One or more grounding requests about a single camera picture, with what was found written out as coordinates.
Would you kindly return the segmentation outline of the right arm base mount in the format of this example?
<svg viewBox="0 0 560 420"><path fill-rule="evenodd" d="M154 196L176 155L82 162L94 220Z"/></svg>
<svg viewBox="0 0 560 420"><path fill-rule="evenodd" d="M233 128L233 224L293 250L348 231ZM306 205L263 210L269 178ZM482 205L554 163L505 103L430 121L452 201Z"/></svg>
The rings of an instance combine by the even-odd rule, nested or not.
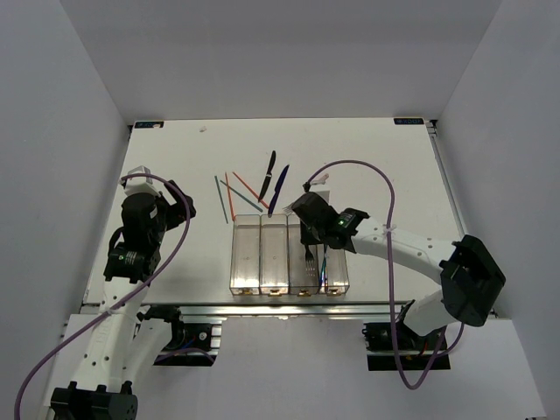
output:
<svg viewBox="0 0 560 420"><path fill-rule="evenodd" d="M392 346L390 323L388 321L367 322L363 325L361 333L367 350L367 370L369 372L396 372L397 365ZM430 332L424 337L418 336L410 331L398 317L396 343L402 370L418 373L423 371L436 350L440 336L441 331L439 330ZM444 339L437 352L437 357L431 365L431 370L451 369L450 357L445 353L447 350L447 341Z"/></svg>

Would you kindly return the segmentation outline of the black table knife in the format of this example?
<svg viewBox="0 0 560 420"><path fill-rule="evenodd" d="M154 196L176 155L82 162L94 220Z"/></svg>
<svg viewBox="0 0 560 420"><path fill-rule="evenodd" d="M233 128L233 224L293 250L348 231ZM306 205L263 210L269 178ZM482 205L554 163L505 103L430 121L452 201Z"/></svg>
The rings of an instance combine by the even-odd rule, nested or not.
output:
<svg viewBox="0 0 560 420"><path fill-rule="evenodd" d="M265 173L265 177L264 177L263 182L262 182L261 190L260 190L259 195L257 197L259 202L263 201L263 198L264 198L266 192L269 189L270 181L271 181L271 178L272 178L272 170L275 166L276 160L277 160L277 153L273 150L270 154L267 171Z"/></svg>

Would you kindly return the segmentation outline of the dark blue table knife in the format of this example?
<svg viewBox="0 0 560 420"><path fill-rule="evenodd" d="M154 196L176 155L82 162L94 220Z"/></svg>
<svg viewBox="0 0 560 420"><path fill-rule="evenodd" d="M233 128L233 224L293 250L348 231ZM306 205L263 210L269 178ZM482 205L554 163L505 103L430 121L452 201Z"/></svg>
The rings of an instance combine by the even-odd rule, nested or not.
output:
<svg viewBox="0 0 560 420"><path fill-rule="evenodd" d="M277 182L275 184L275 188L274 188L274 194L273 194L272 199L269 203L269 209L268 209L268 212L267 212L268 217L271 217L273 215L275 209L276 209L277 202L278 202L278 199L279 199L279 195L280 195L280 192L281 192L282 187L284 185L284 181L285 181L285 178L287 176L287 173L288 173L289 169L290 169L290 166L287 164L283 168L283 170L281 171L281 173L278 177L278 180L277 180Z"/></svg>

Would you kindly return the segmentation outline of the dark patterned handle fork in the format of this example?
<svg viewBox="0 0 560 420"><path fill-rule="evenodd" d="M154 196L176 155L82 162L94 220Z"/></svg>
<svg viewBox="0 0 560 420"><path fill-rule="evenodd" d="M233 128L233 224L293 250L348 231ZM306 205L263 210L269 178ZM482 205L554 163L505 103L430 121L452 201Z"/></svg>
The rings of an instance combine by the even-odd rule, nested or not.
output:
<svg viewBox="0 0 560 420"><path fill-rule="evenodd" d="M304 260L305 260L305 270L309 277L316 275L316 263L315 256L312 253L311 247L307 244L304 245Z"/></svg>

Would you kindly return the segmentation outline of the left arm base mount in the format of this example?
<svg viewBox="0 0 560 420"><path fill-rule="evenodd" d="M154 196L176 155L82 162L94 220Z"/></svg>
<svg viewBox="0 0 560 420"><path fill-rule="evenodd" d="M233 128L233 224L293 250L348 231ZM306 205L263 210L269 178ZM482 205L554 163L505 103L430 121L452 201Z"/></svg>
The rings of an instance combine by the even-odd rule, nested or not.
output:
<svg viewBox="0 0 560 420"><path fill-rule="evenodd" d="M157 355L155 366L211 367L221 346L220 320L186 316L178 306L142 306L136 314L136 337L144 321L162 319L170 341Z"/></svg>

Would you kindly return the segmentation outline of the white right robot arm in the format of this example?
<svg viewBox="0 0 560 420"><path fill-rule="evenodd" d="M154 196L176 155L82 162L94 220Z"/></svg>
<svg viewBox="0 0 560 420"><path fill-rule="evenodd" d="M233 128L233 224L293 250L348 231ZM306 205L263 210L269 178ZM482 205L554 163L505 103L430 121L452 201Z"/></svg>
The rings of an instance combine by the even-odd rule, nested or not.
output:
<svg viewBox="0 0 560 420"><path fill-rule="evenodd" d="M357 255L384 258L428 277L438 288L402 307L388 336L401 349L421 346L426 337L449 324L482 327L506 278L479 238L437 241L387 227L368 213L337 212L316 192L306 192L290 206L300 220L302 242Z"/></svg>

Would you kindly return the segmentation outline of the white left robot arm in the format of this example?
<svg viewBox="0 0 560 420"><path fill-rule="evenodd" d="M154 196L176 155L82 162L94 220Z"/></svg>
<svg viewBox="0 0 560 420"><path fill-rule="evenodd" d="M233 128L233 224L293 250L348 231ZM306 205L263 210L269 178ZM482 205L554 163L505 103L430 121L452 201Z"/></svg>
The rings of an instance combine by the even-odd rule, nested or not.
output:
<svg viewBox="0 0 560 420"><path fill-rule="evenodd" d="M122 225L112 234L103 271L97 318L83 327L91 337L69 384L55 388L50 408L57 419L133 419L139 383L163 348L179 347L185 328L175 311L143 316L151 283L168 265L160 248L165 233L188 228L193 200L172 180L165 190L154 175L126 175Z"/></svg>

